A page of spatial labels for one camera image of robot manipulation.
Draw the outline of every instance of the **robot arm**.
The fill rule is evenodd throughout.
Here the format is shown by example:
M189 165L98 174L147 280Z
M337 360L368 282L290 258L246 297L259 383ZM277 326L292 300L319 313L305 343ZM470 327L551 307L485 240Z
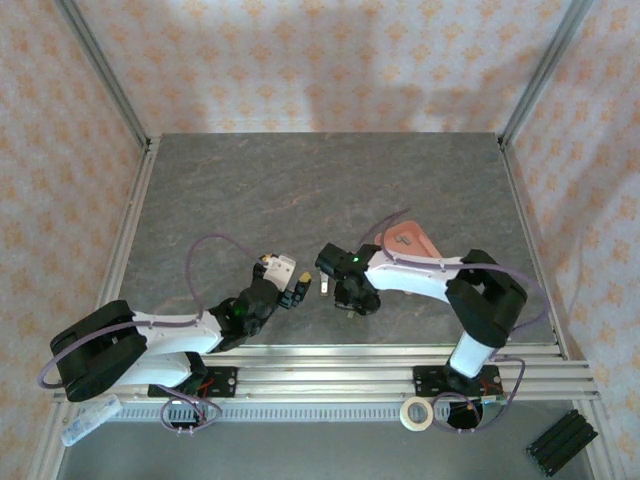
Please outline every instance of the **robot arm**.
M126 301L116 300L57 335L51 341L54 355L105 327L137 322L100 335L57 363L67 398L84 401L119 385L197 388L206 375L201 354L243 344L260 332L278 307L296 307L304 299L311 283L309 273L305 272L289 290L296 262L284 255L266 255L262 260L262 264L255 264L248 288L237 298L228 298L205 311L190 326L181 327L191 322L193 315L134 312Z
M493 352L506 344L527 300L524 289L505 273L452 268L496 263L481 250L471 250L463 258L394 257L442 268L396 263L377 245L362 245L354 254L331 243L318 255L316 267L336 281L336 306L361 315L380 308L380 290L411 292L449 303L465 331L448 364L465 378L476 377Z

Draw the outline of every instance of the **floral wallpaper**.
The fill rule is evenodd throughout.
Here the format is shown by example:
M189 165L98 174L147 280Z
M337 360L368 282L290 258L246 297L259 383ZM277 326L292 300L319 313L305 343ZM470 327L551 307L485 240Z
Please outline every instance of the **floral wallpaper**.
M640 478L640 4L596 2L519 134L518 175L629 478Z
M79 0L150 135L501 131L570 0Z
M22 479L49 341L95 307L140 150L52 0L0 2L0 478Z

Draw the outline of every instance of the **table surface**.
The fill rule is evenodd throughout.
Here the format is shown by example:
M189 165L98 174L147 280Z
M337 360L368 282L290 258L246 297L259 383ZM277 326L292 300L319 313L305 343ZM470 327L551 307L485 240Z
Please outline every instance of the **table surface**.
M450 306L382 292L382 308L348 318L319 294L316 255L347 250L380 218L411 207L443 256L486 250L535 278L531 253L493 134L250 133L162 137L120 297L134 310L195 311L184 279L190 244L226 232L258 254L287 254L314 284L279 309L251 344L454 344L462 327ZM197 250L194 282L207 308L251 281L253 261L222 240ZM520 321L542 302L531 298ZM554 343L548 321L516 343Z
M58 478L539 480L525 448L571 408L516 401L470 435L400 422L219 423L178 438L159 423L107 423L66 450ZM553 478L592 479L586 451Z

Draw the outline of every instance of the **white tape roll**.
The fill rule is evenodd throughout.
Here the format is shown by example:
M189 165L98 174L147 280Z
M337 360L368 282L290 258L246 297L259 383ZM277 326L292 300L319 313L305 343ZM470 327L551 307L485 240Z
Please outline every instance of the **white tape roll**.
M416 423L409 418L409 408L411 405L416 404L422 405L427 412L427 418L425 418L424 422ZM422 432L433 423L433 407L422 397L411 397L402 404L402 407L400 407L400 421L407 430L411 430L412 432Z

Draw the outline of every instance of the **pink object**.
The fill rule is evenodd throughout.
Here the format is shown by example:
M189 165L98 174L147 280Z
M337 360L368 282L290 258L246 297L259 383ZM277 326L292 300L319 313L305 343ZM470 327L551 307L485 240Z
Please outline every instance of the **pink object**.
M376 236L376 245L380 245L382 234ZM420 225L414 221L399 223L387 230L385 246L397 253L420 257L442 258L438 249L429 240Z

